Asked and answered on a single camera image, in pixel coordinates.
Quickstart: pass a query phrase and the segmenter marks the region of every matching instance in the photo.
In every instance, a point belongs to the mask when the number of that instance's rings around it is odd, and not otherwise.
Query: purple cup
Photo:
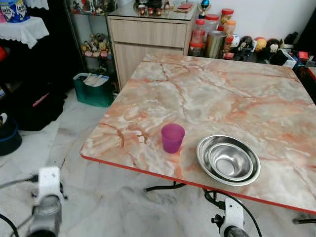
[[[163,149],[168,153],[176,153],[186,134],[183,127],[175,123],[165,125],[161,130]]]

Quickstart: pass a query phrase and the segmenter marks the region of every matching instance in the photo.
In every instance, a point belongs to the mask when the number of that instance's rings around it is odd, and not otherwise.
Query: white lace tablecloth
[[[0,39],[17,40],[32,48],[49,32],[40,17],[31,16],[30,19],[19,23],[0,23]]]
[[[47,0],[24,0],[24,4],[28,7],[34,8],[45,8],[48,10]]]

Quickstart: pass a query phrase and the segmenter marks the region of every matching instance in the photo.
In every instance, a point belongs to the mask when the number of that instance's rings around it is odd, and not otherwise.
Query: metal bowl
[[[208,175],[232,186],[252,183],[261,168],[258,156],[249,146],[227,135],[203,138],[197,145],[197,158]]]

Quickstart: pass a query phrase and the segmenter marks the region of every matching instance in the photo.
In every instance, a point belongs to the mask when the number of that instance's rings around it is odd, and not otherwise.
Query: green basket
[[[114,101],[109,77],[102,76],[102,78],[106,79],[106,82],[101,86],[93,87],[86,85],[83,80],[79,79],[80,77],[87,78],[88,75],[88,73],[79,73],[74,77],[77,100],[97,107],[109,107]]]

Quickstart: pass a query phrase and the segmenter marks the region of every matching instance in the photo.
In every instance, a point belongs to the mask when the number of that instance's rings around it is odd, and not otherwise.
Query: glass jar
[[[195,25],[193,33],[192,33],[192,42],[193,43],[203,42],[204,24],[205,24],[204,19],[197,19],[196,25]]]
[[[234,39],[233,36],[226,37],[224,48],[223,48],[223,53],[228,53],[231,50],[233,39]]]
[[[234,34],[234,30],[236,27],[236,21],[228,20],[224,24],[224,33],[227,34],[227,36],[232,36]]]
[[[189,56],[200,57],[202,53],[203,43],[190,42]]]
[[[226,23],[226,21],[231,19],[233,13],[234,13],[233,9],[230,9],[230,8],[223,8],[222,9],[221,22],[220,22],[220,25],[218,26],[219,31],[223,31],[224,24]]]
[[[219,15],[207,14],[207,15],[205,16],[205,25],[204,25],[205,35],[204,35],[204,41],[206,41],[208,32],[217,30],[217,27],[218,27],[218,20],[219,20]]]

